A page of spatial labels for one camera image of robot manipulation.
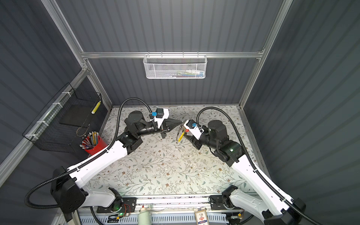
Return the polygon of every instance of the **yellow object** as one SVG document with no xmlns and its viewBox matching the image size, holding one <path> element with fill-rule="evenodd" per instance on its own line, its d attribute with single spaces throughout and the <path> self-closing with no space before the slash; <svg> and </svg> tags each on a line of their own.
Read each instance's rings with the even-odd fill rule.
<svg viewBox="0 0 360 225">
<path fill-rule="evenodd" d="M 99 106 L 100 106 L 100 103 L 101 103 L 101 101 L 99 101 L 97 104 L 96 104 L 96 106 L 95 106 L 95 108 L 92 110 L 92 114 L 95 114 L 95 112 L 96 112 L 96 110 L 99 108 Z"/>
<path fill-rule="evenodd" d="M 181 136 L 180 136 L 180 138 L 179 138 L 178 142 L 180 142 L 180 141 L 181 141 L 181 139 L 183 138 L 184 134 L 185 134 L 185 131 L 181 134 Z"/>
</svg>

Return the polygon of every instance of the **red cup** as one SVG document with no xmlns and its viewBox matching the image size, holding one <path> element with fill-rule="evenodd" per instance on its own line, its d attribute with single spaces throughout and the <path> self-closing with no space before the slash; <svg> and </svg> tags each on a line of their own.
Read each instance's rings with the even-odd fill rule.
<svg viewBox="0 0 360 225">
<path fill-rule="evenodd" d="M 87 151 L 87 153 L 89 153 L 90 155 L 93 156 L 96 153 L 98 153 L 99 151 L 106 148 L 106 146 L 108 146 L 100 136 L 98 136 L 98 141 L 99 142 L 95 147 L 93 147 L 92 149 L 85 149 L 85 151 Z"/>
</svg>

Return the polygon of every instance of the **floral tablecloth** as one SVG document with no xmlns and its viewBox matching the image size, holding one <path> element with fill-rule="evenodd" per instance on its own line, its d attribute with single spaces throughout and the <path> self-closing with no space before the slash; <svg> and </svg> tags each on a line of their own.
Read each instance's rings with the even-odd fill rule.
<svg viewBox="0 0 360 225">
<path fill-rule="evenodd" d="M 251 158 L 257 163 L 237 107 L 235 105 L 217 107 L 232 118 Z M 170 118 L 185 121 L 195 120 L 197 113 L 204 107 L 167 108 Z M 119 108 L 112 109 L 102 133 L 102 138 L 108 144 L 114 137 L 118 110 Z M 149 121 L 149 112 L 145 107 L 123 108 L 118 135 L 124 131 L 124 119 L 134 110 L 141 111 L 145 119 Z M 214 119 L 223 121 L 230 139 L 239 142 L 230 122 L 218 111 L 204 111 L 199 123 L 207 125 Z M 176 144 L 177 131 L 178 128 L 173 129 L 167 133 L 165 139 L 162 139 L 160 134 L 142 137 L 144 142 L 136 151 L 105 168 L 93 177 L 88 185 L 95 188 L 113 187 L 125 196 L 220 193 L 230 184 L 238 186 L 245 192 L 254 192 L 237 172 L 213 156 L 208 147 L 203 146 L 197 150 L 185 138 Z"/>
</svg>

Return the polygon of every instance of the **corrugated black cable hose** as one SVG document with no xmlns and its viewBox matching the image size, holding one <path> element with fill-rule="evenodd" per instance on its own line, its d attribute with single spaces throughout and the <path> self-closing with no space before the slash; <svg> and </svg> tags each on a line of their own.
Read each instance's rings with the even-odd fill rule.
<svg viewBox="0 0 360 225">
<path fill-rule="evenodd" d="M 82 163 L 81 165 L 78 166 L 78 168 L 82 168 L 84 166 L 86 166 L 87 164 L 89 164 L 90 162 L 94 161 L 95 159 L 99 158 L 100 156 L 102 156 L 103 154 L 105 154 L 108 150 L 111 149 L 111 147 L 114 145 L 115 141 L 116 141 L 116 138 L 117 138 L 117 134 L 118 134 L 118 131 L 119 131 L 119 124 L 120 124 L 120 115 L 121 115 L 121 111 L 122 111 L 122 108 L 124 107 L 125 103 L 127 101 L 130 101 L 130 100 L 138 100 L 140 102 L 142 102 L 146 107 L 147 109 L 149 110 L 150 112 L 150 119 L 153 119 L 154 116 L 152 116 L 152 111 L 150 109 L 150 107 L 148 106 L 148 104 L 146 104 L 146 102 L 144 102 L 143 100 L 139 99 L 139 98 L 128 98 L 126 99 L 120 106 L 120 109 L 119 109 L 119 113 L 117 115 L 117 120 L 116 120 L 116 129 L 115 129 L 115 135 L 114 135 L 114 138 L 113 140 L 111 141 L 111 143 L 109 144 L 109 146 L 103 150 L 102 152 L 100 152 L 98 155 L 96 155 L 94 158 L 91 158 L 89 160 L 87 160 L 86 162 Z M 155 129 L 157 129 L 157 127 L 155 126 L 155 121 L 152 120 L 152 124 L 153 126 L 155 127 Z M 51 179 L 48 179 L 47 181 L 44 181 L 38 185 L 36 185 L 35 187 L 33 187 L 26 195 L 25 195 L 25 199 L 24 199 L 24 203 L 25 205 L 27 205 L 28 207 L 31 207 L 31 208 L 38 208 L 38 209 L 48 209 L 48 208 L 58 208 L 59 205 L 58 204 L 54 204 L 54 205 L 38 205 L 38 204 L 34 204 L 30 201 L 30 196 L 32 193 L 34 193 L 37 189 L 39 189 L 40 187 L 46 185 L 46 184 L 49 184 L 51 183 L 52 181 L 54 180 L 57 180 L 59 178 L 62 178 L 64 176 L 67 176 L 68 174 L 71 174 L 73 172 L 77 171 L 77 168 L 74 168 L 72 170 L 68 170 L 58 176 L 55 176 Z"/>
<path fill-rule="evenodd" d="M 214 109 L 214 110 L 217 110 L 219 112 L 221 112 L 222 114 L 224 114 L 227 119 L 230 121 L 231 125 L 233 126 L 234 130 L 235 130 L 235 133 L 236 133 L 236 136 L 238 137 L 239 141 L 240 141 L 240 145 L 241 145 L 241 149 L 242 151 L 244 152 L 244 154 L 246 155 L 246 158 L 248 159 L 251 167 L 253 168 L 253 170 L 256 171 L 256 174 L 260 177 L 260 179 L 280 198 L 281 201 L 284 201 L 290 208 L 292 208 L 295 212 L 297 212 L 299 215 L 301 215 L 302 217 L 304 217 L 306 220 L 308 220 L 309 222 L 315 224 L 315 225 L 322 225 L 321 223 L 313 220 L 312 218 L 308 217 L 307 215 L 305 215 L 303 212 L 301 212 L 299 209 L 297 209 L 295 206 L 293 206 L 288 200 L 285 199 L 284 196 L 282 196 L 262 175 L 261 173 L 256 170 L 256 166 L 254 164 L 254 162 L 252 161 L 248 151 L 246 150 L 245 148 L 245 145 L 240 137 L 240 134 L 239 134 L 239 131 L 238 129 L 236 128 L 234 122 L 232 121 L 232 119 L 229 117 L 229 115 L 227 113 L 225 113 L 223 110 L 219 109 L 219 108 L 216 108 L 216 107 L 212 107 L 212 106 L 209 106 L 209 107 L 205 107 L 203 108 L 202 110 L 200 110 L 200 112 L 197 114 L 196 116 L 196 124 L 199 124 L 199 117 L 200 117 L 200 114 L 202 112 L 204 112 L 205 110 L 208 110 L 208 109 Z"/>
</svg>

